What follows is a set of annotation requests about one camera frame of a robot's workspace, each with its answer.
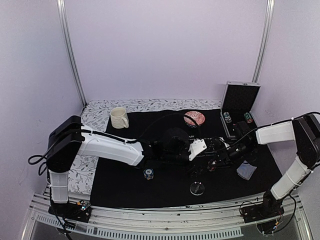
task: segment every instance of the vertical metal post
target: vertical metal post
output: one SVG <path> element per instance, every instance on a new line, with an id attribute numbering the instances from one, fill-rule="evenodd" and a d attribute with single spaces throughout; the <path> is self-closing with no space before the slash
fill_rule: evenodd
<path id="1" fill-rule="evenodd" d="M 261 44 L 260 44 L 260 49 L 259 49 L 259 55 L 258 55 L 256 64 L 255 64 L 255 69 L 254 69 L 253 78 L 252 78 L 253 83 L 257 83 L 259 76 L 260 76 L 260 71 L 262 68 L 262 63 L 263 63 L 264 55 L 266 52 L 269 32 L 271 29 L 272 17 L 273 17 L 273 13 L 274 13 L 274 5 L 275 5 L 275 0 L 267 0 L 264 26 L 263 26 L 263 32 L 262 32 L 262 39 L 261 39 Z"/>
<path id="2" fill-rule="evenodd" d="M 82 87 L 80 78 L 79 78 L 79 73 L 76 65 L 76 59 L 75 55 L 72 49 L 71 45 L 71 39 L 70 39 L 70 32 L 69 32 L 69 27 L 68 27 L 68 22 L 67 22 L 67 14 L 66 14 L 66 7 L 65 7 L 65 0 L 57 0 L 57 6 L 58 6 L 58 12 L 59 12 L 59 17 L 60 17 L 60 23 L 62 27 L 62 32 L 64 36 L 64 41 L 66 45 L 66 50 L 69 56 L 69 61 L 72 69 L 72 74 L 74 78 L 74 83 L 77 89 L 77 92 L 79 94 L 79 98 L 81 100 L 82 105 L 85 107 L 87 105 L 87 100 L 85 97 L 85 92 Z"/>

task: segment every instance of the mug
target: mug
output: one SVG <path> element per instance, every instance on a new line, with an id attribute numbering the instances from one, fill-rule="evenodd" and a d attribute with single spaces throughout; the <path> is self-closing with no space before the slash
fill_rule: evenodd
<path id="1" fill-rule="evenodd" d="M 129 119 L 127 111 L 124 107 L 115 107 L 110 112 L 111 124 L 115 129 L 123 129 L 129 127 Z"/>

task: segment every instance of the black mat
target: black mat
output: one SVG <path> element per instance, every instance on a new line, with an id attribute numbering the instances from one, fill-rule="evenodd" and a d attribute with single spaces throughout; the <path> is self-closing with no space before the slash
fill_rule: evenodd
<path id="1" fill-rule="evenodd" d="M 151 122 L 174 111 L 128 113 L 128 129 L 115 129 L 108 123 L 106 132 L 126 138 L 136 138 Z M 203 138 L 225 137 L 220 120 L 220 110 L 199 110 L 205 115 L 201 126 Z M 166 129 L 179 127 L 189 135 L 197 134 L 189 128 L 181 116 L 169 116 L 155 124 L 144 138 L 156 140 Z M 146 180 L 143 169 L 135 169 L 125 163 L 100 158 L 95 171 L 90 202 L 94 206 L 109 208 L 163 208 L 205 204 L 230 200 L 261 193 L 276 183 L 281 173 L 266 145 L 259 146 L 259 157 L 252 165 L 257 166 L 252 178 L 246 181 L 238 176 L 238 162 L 230 168 L 205 171 L 190 178 L 182 166 L 163 165 L 154 169 L 154 178 Z M 198 165 L 206 165 L 209 158 L 196 158 Z M 205 191 L 201 196 L 190 193 L 190 185 L 201 181 Z"/>

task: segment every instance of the red bowl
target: red bowl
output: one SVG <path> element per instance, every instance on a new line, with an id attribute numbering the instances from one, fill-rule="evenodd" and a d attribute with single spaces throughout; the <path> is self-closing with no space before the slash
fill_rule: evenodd
<path id="1" fill-rule="evenodd" d="M 205 115 L 203 115 L 201 112 L 198 112 L 198 111 L 188 111 L 185 113 L 185 115 L 193 118 L 199 126 L 201 126 L 206 120 Z M 190 128 L 197 127 L 195 123 L 187 117 L 184 117 L 184 121 Z"/>

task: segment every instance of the white patterned fabric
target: white patterned fabric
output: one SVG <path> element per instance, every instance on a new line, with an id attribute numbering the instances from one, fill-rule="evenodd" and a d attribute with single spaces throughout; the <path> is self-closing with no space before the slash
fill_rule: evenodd
<path id="1" fill-rule="evenodd" d="M 106 131 L 110 111 L 115 107 L 126 108 L 128 113 L 155 112 L 163 110 L 219 109 L 220 100 L 205 99 L 130 99 L 91 101 L 84 109 L 82 123 L 97 130 Z M 69 171 L 69 191 L 77 194 L 91 194 L 98 157 L 77 155 Z"/>

